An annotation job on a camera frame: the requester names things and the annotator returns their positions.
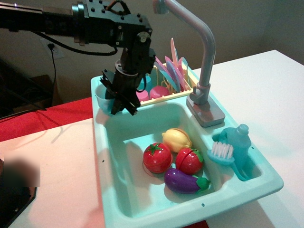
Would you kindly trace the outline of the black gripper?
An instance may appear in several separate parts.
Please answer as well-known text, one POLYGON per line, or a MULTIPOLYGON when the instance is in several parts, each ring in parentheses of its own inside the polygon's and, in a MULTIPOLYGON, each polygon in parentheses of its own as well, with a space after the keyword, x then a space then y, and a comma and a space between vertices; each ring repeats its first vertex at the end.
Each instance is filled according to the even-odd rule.
POLYGON ((115 63, 115 72, 105 69, 100 78, 100 82, 106 87, 104 98, 113 99, 111 114, 115 115, 126 109, 131 115, 137 113, 137 108, 141 106, 137 98, 136 91, 141 81, 138 73, 130 74, 122 68, 121 61, 115 63))

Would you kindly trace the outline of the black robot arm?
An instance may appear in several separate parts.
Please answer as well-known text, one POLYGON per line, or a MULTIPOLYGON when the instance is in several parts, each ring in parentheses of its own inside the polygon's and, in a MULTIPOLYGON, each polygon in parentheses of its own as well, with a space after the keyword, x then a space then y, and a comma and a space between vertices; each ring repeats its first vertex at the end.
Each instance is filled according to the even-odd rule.
POLYGON ((54 36, 70 37, 81 46, 106 44, 123 49, 115 71, 104 70, 101 83, 112 100, 111 114, 127 110, 136 114, 141 103, 138 86, 151 73, 155 52, 150 47, 152 28, 147 18, 132 14, 122 0, 85 0, 71 9, 31 8, 1 3, 0 26, 12 32, 31 31, 55 43, 54 36))

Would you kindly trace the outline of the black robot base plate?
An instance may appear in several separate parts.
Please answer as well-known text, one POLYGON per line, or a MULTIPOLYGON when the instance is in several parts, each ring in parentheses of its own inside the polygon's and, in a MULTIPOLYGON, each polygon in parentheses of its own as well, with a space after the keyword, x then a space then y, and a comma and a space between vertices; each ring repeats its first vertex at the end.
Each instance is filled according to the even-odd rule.
POLYGON ((35 199, 37 187, 0 188, 0 227, 8 228, 35 199))

